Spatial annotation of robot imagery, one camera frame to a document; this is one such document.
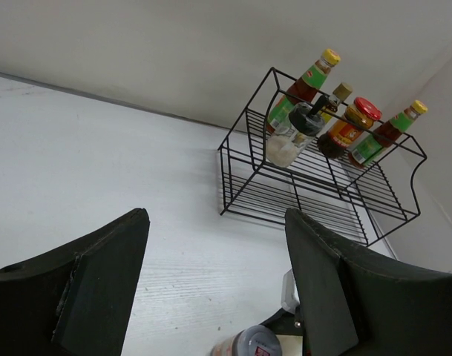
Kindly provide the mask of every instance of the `yellow bottle cap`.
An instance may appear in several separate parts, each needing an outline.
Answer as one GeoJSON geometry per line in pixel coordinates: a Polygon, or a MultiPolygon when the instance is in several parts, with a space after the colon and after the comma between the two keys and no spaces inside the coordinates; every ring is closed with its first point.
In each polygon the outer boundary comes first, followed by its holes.
{"type": "Polygon", "coordinates": [[[342,102],[353,92],[353,87],[345,82],[342,82],[338,87],[333,90],[333,94],[342,102]]]}
{"type": "Polygon", "coordinates": [[[428,111],[428,108],[420,100],[416,100],[415,102],[413,102],[411,107],[412,107],[412,109],[414,109],[417,113],[419,113],[421,115],[428,111]]]}
{"type": "Polygon", "coordinates": [[[321,56],[331,65],[337,65],[339,61],[341,61],[341,57],[334,50],[331,50],[329,48],[327,50],[324,50],[321,56]]]}

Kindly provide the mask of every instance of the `bottle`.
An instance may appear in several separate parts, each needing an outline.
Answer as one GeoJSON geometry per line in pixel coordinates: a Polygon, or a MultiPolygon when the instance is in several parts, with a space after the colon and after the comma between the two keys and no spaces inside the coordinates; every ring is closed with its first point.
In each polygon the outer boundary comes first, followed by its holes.
{"type": "Polygon", "coordinates": [[[295,105],[268,138],[265,150],[267,159],[278,167],[291,165],[324,127],[324,120],[318,112],[327,103],[327,97],[321,96],[313,107],[306,102],[295,105]]]}
{"type": "Polygon", "coordinates": [[[211,356],[282,356],[280,341],[270,329],[256,325],[217,344],[211,356]]]}
{"type": "Polygon", "coordinates": [[[326,133],[318,139],[320,152],[327,158],[339,158],[346,149],[362,134],[363,128],[371,128],[375,121],[381,119],[381,111],[365,98],[357,97],[326,133]]]}
{"type": "MultiPolygon", "coordinates": [[[[351,85],[347,83],[341,83],[333,91],[333,94],[328,98],[328,105],[325,106],[324,109],[331,111],[332,113],[338,112],[338,106],[344,100],[346,100],[352,92],[353,88],[351,87],[351,85]]],[[[320,112],[320,115],[323,117],[325,123],[328,123],[333,118],[333,116],[325,113],[324,111],[320,112]]]]}
{"type": "MultiPolygon", "coordinates": [[[[305,102],[311,102],[321,88],[324,81],[330,74],[331,69],[341,61],[341,57],[333,50],[327,49],[321,54],[321,58],[316,61],[298,79],[287,93],[295,95],[305,102]]],[[[286,116],[300,100],[283,95],[278,104],[270,111],[267,118],[266,129],[273,133],[275,129],[285,120],[286,116]]]]}
{"type": "Polygon", "coordinates": [[[409,108],[398,113],[392,119],[374,130],[373,133],[387,139],[369,135],[348,154],[350,162],[358,168],[369,165],[369,163],[376,159],[376,157],[385,151],[386,148],[391,146],[420,115],[427,111],[428,109],[424,103],[416,100],[409,108]]]}

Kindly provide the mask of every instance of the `red label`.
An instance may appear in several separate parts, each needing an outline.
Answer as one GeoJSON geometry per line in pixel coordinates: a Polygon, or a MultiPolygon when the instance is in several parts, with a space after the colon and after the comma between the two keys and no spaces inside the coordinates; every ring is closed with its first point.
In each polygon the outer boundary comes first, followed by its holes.
{"type": "Polygon", "coordinates": [[[362,131],[354,125],[338,121],[328,131],[328,134],[342,148],[347,148],[362,134],[362,131]]]}
{"type": "Polygon", "coordinates": [[[255,356],[270,356],[270,353],[257,346],[255,350],[255,356]]]}

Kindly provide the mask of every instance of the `black wire rack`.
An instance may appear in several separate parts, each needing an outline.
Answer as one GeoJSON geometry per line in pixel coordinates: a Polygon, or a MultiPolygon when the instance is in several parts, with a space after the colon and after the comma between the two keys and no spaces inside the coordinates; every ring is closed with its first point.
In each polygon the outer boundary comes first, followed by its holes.
{"type": "MultiPolygon", "coordinates": [[[[318,150],[316,139],[288,168],[279,168],[266,159],[266,118],[270,109],[281,94],[300,100],[282,89],[284,80],[288,85],[283,88],[296,81],[270,68],[218,148],[223,205],[220,214],[228,211],[283,225],[285,210],[298,208],[331,230],[367,246],[416,219],[421,211],[414,177],[427,155],[408,133],[364,169],[355,168],[347,152],[340,159],[326,158],[318,150]],[[406,178],[410,180],[406,188],[410,197],[405,204],[398,199],[382,164],[396,149],[416,157],[406,178]]],[[[382,123],[377,122],[373,128],[382,123]]]]}

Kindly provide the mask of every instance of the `black object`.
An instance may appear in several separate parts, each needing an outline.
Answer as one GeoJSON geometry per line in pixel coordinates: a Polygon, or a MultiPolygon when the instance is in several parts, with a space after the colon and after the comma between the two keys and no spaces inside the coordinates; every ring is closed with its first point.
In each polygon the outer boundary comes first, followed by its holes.
{"type": "Polygon", "coordinates": [[[452,274],[380,255],[296,209],[285,220],[313,356],[452,356],[452,274]]]}
{"type": "MultiPolygon", "coordinates": [[[[416,219],[420,215],[420,207],[413,178],[427,155],[408,133],[402,134],[398,142],[394,142],[368,168],[362,170],[349,162],[347,154],[337,160],[323,156],[316,146],[316,139],[288,168],[279,168],[266,160],[265,143],[269,133],[266,131],[265,118],[279,94],[302,102],[282,89],[288,88],[289,83],[282,85],[281,82],[295,80],[292,76],[271,68],[220,144],[218,150],[223,196],[223,210],[220,214],[228,211],[283,225],[285,210],[297,208],[326,227],[363,245],[371,245],[416,219]],[[276,86],[267,108],[263,107],[261,100],[256,99],[263,99],[268,94],[270,86],[264,85],[265,82],[272,82],[276,86]],[[238,128],[246,128],[247,135],[243,135],[238,128]],[[401,204],[380,164],[397,148],[410,154],[411,162],[418,161],[407,178],[413,198],[410,205],[413,206],[401,204]],[[281,183],[287,184],[290,189],[277,188],[281,183]],[[317,200],[311,197],[312,194],[332,199],[326,199],[327,202],[317,200]],[[347,202],[350,208],[337,206],[333,202],[347,202]],[[361,224],[361,214],[371,221],[377,240],[368,239],[361,224]],[[381,231],[375,222],[375,216],[386,219],[386,225],[392,228],[381,231]]],[[[340,116],[327,112],[347,122],[340,116]]]]}
{"type": "Polygon", "coordinates": [[[285,309],[279,309],[270,318],[261,323],[261,325],[272,330],[276,335],[303,336],[303,326],[297,328],[295,323],[301,316],[287,312],[285,309]]]}
{"type": "Polygon", "coordinates": [[[120,356],[149,226],[134,209],[0,270],[0,355],[120,356]]]}
{"type": "Polygon", "coordinates": [[[296,105],[288,114],[290,123],[305,136],[314,137],[318,135],[325,126],[325,122],[323,117],[317,113],[327,103],[328,98],[322,95],[311,109],[308,105],[296,105]]]}

